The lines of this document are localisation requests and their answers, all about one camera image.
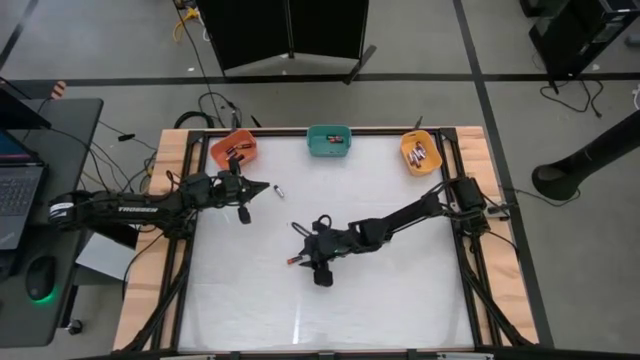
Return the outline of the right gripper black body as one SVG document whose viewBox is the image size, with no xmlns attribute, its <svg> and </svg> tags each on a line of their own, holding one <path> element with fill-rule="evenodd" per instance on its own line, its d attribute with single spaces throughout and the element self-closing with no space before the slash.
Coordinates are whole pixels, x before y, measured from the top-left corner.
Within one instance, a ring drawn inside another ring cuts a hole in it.
<svg viewBox="0 0 640 360">
<path fill-rule="evenodd" d="M 313 282 L 321 287 L 333 285 L 333 274 L 329 262 L 351 252 L 352 234 L 347 230 L 325 229 L 304 238 L 303 249 L 311 249 L 311 256 L 303 256 L 303 261 L 313 261 Z"/>
</svg>

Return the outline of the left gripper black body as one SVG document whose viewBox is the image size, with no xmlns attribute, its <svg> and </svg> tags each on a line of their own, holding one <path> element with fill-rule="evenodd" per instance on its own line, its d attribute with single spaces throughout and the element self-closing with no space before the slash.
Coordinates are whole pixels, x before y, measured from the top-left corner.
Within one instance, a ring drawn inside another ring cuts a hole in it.
<svg viewBox="0 0 640 360">
<path fill-rule="evenodd" d="M 238 158 L 231 158 L 228 169 L 217 173 L 219 184 L 216 185 L 218 207 L 237 206 L 239 220 L 242 224 L 251 223 L 251 215 L 244 199 L 246 187 L 243 183 Z"/>
</svg>

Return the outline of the orange plastic bin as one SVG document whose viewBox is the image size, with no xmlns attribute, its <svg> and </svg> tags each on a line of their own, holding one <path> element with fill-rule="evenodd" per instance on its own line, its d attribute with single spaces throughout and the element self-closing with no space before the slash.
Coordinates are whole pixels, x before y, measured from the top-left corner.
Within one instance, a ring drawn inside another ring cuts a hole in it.
<svg viewBox="0 0 640 360">
<path fill-rule="evenodd" d="M 244 165 L 254 160 L 258 155 L 257 141 L 252 133 L 246 129 L 236 130 L 230 135 L 216 142 L 210 149 L 210 156 L 216 164 L 224 170 L 229 169 L 229 162 L 233 156 L 228 156 L 226 150 L 235 147 L 237 144 L 252 143 L 254 146 L 249 149 L 238 150 L 235 154 L 244 154 L 245 159 L 238 161 L 240 165 Z"/>
</svg>

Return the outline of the teal plastic bin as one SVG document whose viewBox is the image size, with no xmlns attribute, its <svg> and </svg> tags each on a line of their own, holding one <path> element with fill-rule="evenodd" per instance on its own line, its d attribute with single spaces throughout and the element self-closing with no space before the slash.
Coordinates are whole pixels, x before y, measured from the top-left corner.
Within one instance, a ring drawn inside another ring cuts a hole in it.
<svg viewBox="0 0 640 360">
<path fill-rule="evenodd" d="M 344 143 L 329 143 L 327 135 L 343 137 Z M 306 134 L 309 152 L 315 157 L 345 157 L 351 147 L 352 132 L 344 125 L 314 125 Z"/>
</svg>

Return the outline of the yellow plastic bin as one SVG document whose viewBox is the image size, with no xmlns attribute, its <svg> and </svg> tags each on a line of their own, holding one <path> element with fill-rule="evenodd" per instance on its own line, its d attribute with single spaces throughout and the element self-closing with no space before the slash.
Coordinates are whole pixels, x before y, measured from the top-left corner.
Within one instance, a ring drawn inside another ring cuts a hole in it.
<svg viewBox="0 0 640 360">
<path fill-rule="evenodd" d="M 427 153 L 427 158 L 420 161 L 419 167 L 412 166 L 407 158 L 407 154 L 412 149 L 416 148 L 417 142 L 422 143 Z M 404 134 L 401 137 L 400 151 L 410 174 L 413 176 L 428 175 L 439 169 L 443 163 L 441 154 L 436 147 L 434 137 L 425 130 L 414 130 Z"/>
</svg>

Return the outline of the white paper sheet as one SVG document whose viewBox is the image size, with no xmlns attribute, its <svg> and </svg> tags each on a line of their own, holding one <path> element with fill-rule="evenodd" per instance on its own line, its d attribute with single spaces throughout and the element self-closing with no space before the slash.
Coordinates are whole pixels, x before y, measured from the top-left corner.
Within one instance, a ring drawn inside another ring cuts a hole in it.
<svg viewBox="0 0 640 360">
<path fill-rule="evenodd" d="M 133 248 L 94 233 L 80 251 L 75 263 L 117 280 L 124 280 L 134 255 Z"/>
</svg>

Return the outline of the black room divider panel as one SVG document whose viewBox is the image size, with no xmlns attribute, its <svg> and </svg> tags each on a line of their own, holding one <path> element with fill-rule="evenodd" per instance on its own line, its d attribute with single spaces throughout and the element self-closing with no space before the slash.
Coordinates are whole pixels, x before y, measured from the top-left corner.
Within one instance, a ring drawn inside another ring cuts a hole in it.
<svg viewBox="0 0 640 360">
<path fill-rule="evenodd" d="M 289 52 L 285 0 L 196 0 L 223 72 Z"/>
<path fill-rule="evenodd" d="M 284 0 L 291 50 L 355 60 L 343 78 L 350 85 L 377 46 L 365 46 L 370 0 Z"/>
</svg>

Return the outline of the black side desk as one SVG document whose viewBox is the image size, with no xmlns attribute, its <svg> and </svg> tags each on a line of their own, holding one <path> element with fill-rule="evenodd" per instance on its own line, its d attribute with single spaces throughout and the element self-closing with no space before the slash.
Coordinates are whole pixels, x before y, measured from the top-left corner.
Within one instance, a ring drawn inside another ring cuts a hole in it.
<svg viewBox="0 0 640 360">
<path fill-rule="evenodd" d="M 101 99 L 25 100 L 24 105 L 52 124 L 52 130 L 12 134 L 26 140 L 48 174 L 36 202 L 34 219 L 16 251 L 0 251 L 0 349 L 51 343 L 73 287 L 75 259 L 86 241 L 84 231 L 60 232 L 47 224 L 48 202 L 76 189 L 104 102 Z M 54 288 L 49 297 L 32 301 L 25 287 L 26 270 L 40 256 L 55 258 Z"/>
</svg>

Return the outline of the black computer mouse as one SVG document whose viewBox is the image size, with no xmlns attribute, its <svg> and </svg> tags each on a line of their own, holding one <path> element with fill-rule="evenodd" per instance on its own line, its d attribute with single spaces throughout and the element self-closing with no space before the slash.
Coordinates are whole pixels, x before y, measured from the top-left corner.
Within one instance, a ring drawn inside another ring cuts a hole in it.
<svg viewBox="0 0 640 360">
<path fill-rule="evenodd" d="M 40 302 L 49 297 L 55 287 L 56 259 L 45 255 L 33 260 L 26 271 L 25 289 L 28 297 Z"/>
</svg>

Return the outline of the grey open laptop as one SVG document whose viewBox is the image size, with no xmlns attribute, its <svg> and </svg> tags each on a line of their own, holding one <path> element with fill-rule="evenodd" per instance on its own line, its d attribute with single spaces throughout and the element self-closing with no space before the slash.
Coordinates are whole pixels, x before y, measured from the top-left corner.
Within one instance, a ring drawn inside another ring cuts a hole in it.
<svg viewBox="0 0 640 360">
<path fill-rule="evenodd" d="M 45 174 L 38 155 L 0 129 L 0 251 L 19 247 Z"/>
</svg>

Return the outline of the black display panel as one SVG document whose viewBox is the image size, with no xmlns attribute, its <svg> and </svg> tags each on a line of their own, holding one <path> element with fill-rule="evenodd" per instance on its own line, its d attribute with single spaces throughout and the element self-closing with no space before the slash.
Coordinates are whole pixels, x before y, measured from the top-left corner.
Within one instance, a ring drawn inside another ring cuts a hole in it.
<svg viewBox="0 0 640 360">
<path fill-rule="evenodd" d="M 44 130 L 52 124 L 40 112 L 50 101 L 41 101 L 37 110 L 23 103 L 31 97 L 0 76 L 0 129 L 3 130 Z"/>
</svg>

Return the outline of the black equipment rack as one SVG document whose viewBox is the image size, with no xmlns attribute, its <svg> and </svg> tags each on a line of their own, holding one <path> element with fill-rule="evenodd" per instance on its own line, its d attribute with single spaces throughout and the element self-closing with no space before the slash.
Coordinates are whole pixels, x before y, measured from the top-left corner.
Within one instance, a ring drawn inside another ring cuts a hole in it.
<svg viewBox="0 0 640 360">
<path fill-rule="evenodd" d="M 581 73 L 640 17 L 640 0 L 518 0 L 524 15 L 535 20 L 529 38 L 548 83 Z"/>
</svg>

